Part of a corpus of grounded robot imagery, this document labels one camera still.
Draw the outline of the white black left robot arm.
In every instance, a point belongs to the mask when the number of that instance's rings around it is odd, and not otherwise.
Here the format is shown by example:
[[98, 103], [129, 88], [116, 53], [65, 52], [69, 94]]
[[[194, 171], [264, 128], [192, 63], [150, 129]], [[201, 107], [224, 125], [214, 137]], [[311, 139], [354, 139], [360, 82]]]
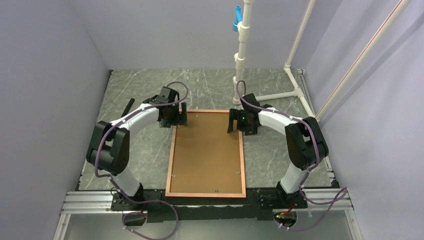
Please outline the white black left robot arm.
[[108, 178], [124, 196], [124, 204], [131, 210], [144, 203], [144, 187], [131, 172], [130, 146], [133, 137], [144, 128], [158, 123], [161, 128], [187, 126], [187, 104], [177, 90], [162, 87], [159, 94], [142, 102], [133, 111], [128, 104], [123, 115], [110, 122], [96, 123], [86, 152], [86, 161], [94, 166], [95, 176]]

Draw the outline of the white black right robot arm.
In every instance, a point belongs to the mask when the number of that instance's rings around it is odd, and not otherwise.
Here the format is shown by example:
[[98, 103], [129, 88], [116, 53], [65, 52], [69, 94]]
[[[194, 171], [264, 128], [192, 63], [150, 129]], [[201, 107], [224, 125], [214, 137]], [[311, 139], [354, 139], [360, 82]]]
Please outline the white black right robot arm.
[[285, 136], [290, 165], [277, 186], [276, 203], [287, 208], [306, 181], [313, 165], [328, 156], [329, 148], [318, 121], [312, 117], [298, 118], [265, 104], [260, 105], [254, 94], [241, 97], [242, 109], [229, 110], [227, 133], [237, 129], [246, 136], [256, 135], [261, 126]]

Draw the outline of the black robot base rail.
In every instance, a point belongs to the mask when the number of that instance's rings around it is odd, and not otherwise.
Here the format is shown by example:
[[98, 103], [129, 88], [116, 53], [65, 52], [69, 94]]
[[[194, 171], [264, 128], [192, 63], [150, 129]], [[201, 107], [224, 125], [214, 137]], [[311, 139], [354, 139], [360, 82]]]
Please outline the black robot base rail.
[[148, 223], [179, 219], [228, 220], [256, 219], [271, 221], [278, 211], [306, 209], [307, 201], [299, 193], [286, 194], [276, 187], [248, 188], [245, 198], [172, 197], [164, 189], [144, 190], [147, 205], [134, 204], [116, 192], [110, 209], [114, 212], [145, 211]]

